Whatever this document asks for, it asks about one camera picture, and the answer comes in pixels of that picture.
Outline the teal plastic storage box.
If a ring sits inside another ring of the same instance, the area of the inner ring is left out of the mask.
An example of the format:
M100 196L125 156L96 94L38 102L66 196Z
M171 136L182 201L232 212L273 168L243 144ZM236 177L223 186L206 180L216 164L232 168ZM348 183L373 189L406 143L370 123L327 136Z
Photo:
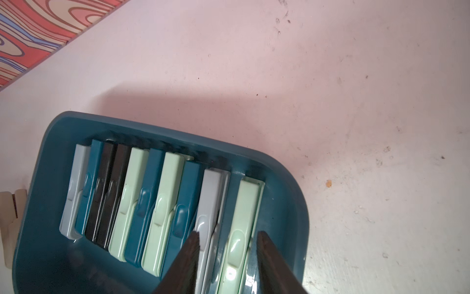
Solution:
M78 144L112 141L143 149L189 154L231 178L223 212L215 269L222 265L237 191L244 176L265 183L257 231L265 231L296 279L306 263L309 218L295 178L276 159L210 138L106 116L66 111L47 128L39 149L13 258L17 294L149 294L160 279L118 261L85 238L61 235L73 154Z

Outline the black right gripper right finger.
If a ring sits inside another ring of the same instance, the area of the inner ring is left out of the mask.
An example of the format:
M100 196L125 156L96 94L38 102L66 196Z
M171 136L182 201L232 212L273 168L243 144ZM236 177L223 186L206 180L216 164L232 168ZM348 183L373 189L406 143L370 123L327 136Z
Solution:
M265 231L257 234L257 260L262 294L307 294Z

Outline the grey pruning pliers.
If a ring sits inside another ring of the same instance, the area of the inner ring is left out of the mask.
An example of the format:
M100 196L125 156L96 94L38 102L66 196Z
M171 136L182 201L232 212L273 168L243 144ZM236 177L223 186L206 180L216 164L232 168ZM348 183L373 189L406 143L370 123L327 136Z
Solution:
M86 171L91 147L76 144L70 172L69 187L59 231L70 240L78 240L82 237L75 229L78 208L82 199Z

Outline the teal pruning pliers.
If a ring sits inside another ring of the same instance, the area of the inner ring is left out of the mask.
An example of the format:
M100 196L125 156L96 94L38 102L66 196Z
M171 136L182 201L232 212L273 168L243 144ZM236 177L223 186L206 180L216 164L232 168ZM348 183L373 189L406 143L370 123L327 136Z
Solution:
M89 154L88 166L84 180L83 195L80 197L80 205L78 207L75 229L80 234L85 234L86 225L89 217L89 211L93 200L93 193L99 174L99 165L104 142L93 140Z

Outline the black pruning pliers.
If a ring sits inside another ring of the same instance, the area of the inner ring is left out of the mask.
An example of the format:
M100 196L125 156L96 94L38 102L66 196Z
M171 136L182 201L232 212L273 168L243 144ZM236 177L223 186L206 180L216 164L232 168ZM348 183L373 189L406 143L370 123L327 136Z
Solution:
M93 200L89 210L88 222L85 231L85 237L96 243L99 231L100 218L106 189L110 181L110 175L113 168L114 157L116 154L116 144L107 141L104 142L99 161L99 170L97 173L97 181L93 193Z
M110 245L111 235L121 202L131 149L130 146L118 144L114 157L108 191L105 196L95 241L96 245L106 251Z

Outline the beige pruning pliers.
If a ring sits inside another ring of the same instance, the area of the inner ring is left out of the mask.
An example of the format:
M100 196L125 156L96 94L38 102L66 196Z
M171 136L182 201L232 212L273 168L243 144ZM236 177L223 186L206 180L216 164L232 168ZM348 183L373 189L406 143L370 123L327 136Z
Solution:
M8 191L1 192L1 242L5 266L10 270L26 200L27 190L25 189L16 190L13 194Z

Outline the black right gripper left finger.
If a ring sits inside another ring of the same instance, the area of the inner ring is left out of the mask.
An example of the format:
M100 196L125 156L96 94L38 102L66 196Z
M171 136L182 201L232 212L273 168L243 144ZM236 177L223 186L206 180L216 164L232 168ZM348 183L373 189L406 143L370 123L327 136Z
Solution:
M152 294L194 294L199 252L199 233L192 231L170 269Z

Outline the teal pliers group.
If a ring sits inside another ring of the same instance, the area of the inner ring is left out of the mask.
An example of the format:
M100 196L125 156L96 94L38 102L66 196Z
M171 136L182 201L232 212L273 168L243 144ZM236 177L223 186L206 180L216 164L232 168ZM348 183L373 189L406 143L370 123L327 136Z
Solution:
M193 161L184 165L179 188L175 216L171 224L166 256L162 268L162 278L170 269L188 234L195 226L198 202L203 182L204 166Z

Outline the grey pliers group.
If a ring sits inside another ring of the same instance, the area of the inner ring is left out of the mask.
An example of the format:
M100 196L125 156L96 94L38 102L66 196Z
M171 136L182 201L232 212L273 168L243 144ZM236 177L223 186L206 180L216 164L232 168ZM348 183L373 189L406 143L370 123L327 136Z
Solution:
M211 283L230 175L228 171L215 168L204 171L194 227L200 239L196 294L205 294Z

